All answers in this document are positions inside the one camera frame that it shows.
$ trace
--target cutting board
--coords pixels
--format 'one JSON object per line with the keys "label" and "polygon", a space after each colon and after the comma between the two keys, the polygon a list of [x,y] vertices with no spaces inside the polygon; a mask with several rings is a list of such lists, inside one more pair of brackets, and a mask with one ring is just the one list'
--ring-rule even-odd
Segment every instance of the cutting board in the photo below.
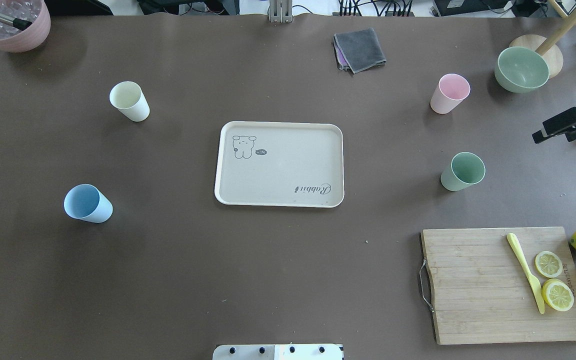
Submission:
{"label": "cutting board", "polygon": [[[506,234],[514,233],[532,273],[535,256],[552,251],[564,270],[557,278],[574,294],[572,309],[535,297]],[[563,227],[442,228],[421,234],[430,280],[430,304],[437,344],[560,342],[576,340],[576,269]]]}

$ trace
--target cup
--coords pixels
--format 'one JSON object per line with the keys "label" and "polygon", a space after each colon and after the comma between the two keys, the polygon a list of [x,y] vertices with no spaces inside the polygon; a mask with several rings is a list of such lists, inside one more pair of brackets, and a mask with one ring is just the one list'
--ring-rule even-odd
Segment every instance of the cup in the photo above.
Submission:
{"label": "cup", "polygon": [[103,223],[113,214],[112,203],[90,184],[70,189],[63,199],[63,209],[69,217],[90,223]]}
{"label": "cup", "polygon": [[430,99],[430,107],[437,114],[448,114],[471,93],[471,85],[464,76],[446,73],[439,79]]}
{"label": "cup", "polygon": [[512,46],[496,59],[494,78],[502,88],[517,94],[539,89],[546,84],[550,70],[546,60],[530,48]]}
{"label": "cup", "polygon": [[[3,2],[9,5],[14,1],[3,0]],[[46,7],[46,3],[43,0],[32,1],[32,3],[40,3],[41,10],[39,10],[37,18],[32,21],[32,25],[27,29],[10,37],[0,39],[0,50],[8,53],[22,53],[38,47],[46,40],[48,33],[50,33],[51,25],[48,7]]]}
{"label": "cup", "polygon": [[146,120],[151,114],[142,88],[132,81],[119,82],[112,87],[110,104],[135,123]]}
{"label": "cup", "polygon": [[481,182],[484,175],[486,166],[480,157],[471,152],[460,152],[441,173],[441,184],[447,190],[457,192]]}

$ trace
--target lemon slice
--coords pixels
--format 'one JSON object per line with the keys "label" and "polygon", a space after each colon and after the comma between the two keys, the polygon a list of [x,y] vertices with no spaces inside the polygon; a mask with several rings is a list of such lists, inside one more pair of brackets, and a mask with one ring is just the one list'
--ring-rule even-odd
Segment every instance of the lemon slice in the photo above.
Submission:
{"label": "lemon slice", "polygon": [[567,312],[575,302],[570,287],[558,278],[551,278],[544,282],[541,296],[547,305],[558,312]]}
{"label": "lemon slice", "polygon": [[546,278],[557,278],[564,269],[560,257],[550,251],[538,253],[534,258],[534,266],[539,274]]}

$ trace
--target knife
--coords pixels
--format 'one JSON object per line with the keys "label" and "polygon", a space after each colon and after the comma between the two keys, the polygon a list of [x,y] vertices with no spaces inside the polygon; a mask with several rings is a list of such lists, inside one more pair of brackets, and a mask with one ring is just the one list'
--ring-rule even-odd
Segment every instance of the knife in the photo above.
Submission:
{"label": "knife", "polygon": [[542,297],[542,284],[539,282],[537,276],[533,275],[528,267],[528,263],[526,262],[526,256],[524,256],[524,251],[522,250],[521,244],[519,244],[519,239],[517,239],[517,235],[509,232],[506,235],[506,239],[508,239],[508,244],[510,244],[510,248],[514,252],[514,255],[519,260],[519,264],[521,264],[521,269],[523,269],[523,273],[526,274],[526,278],[528,278],[528,283],[530,283],[530,288],[532,289],[532,294],[534,296],[534,300],[537,301],[537,308],[539,309],[539,313],[543,314],[546,310],[546,305],[544,304],[544,298]]}

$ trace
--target gray cloth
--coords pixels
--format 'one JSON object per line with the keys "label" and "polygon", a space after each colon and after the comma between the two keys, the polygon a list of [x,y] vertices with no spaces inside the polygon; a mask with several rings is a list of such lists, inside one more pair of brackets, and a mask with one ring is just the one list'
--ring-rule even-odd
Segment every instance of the gray cloth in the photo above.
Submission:
{"label": "gray cloth", "polygon": [[342,70],[350,68],[352,73],[356,74],[359,71],[386,63],[386,56],[379,44],[379,39],[377,39],[377,33],[372,27],[334,34],[333,41],[348,64],[343,64],[342,59],[338,58],[339,68]]}

